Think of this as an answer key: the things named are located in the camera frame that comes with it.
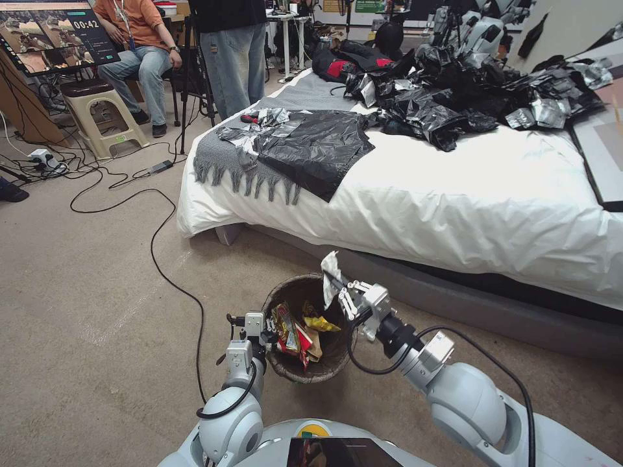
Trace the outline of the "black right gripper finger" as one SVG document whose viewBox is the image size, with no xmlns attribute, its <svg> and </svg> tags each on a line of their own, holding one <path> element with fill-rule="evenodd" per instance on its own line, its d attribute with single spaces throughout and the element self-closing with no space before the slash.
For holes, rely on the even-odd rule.
<svg viewBox="0 0 623 467">
<path fill-rule="evenodd" d="M 329 272 L 323 272 L 324 278 L 328 280 L 328 286 L 331 290 L 339 292 L 343 289 L 355 290 L 357 293 L 366 293 L 372 288 L 372 285 L 364 281 L 348 280 L 346 277 L 340 278 L 334 276 Z"/>
<path fill-rule="evenodd" d="M 343 287 L 338 292 L 338 301 L 347 320 L 355 320 L 361 313 L 363 292 L 358 288 Z"/>
</svg>

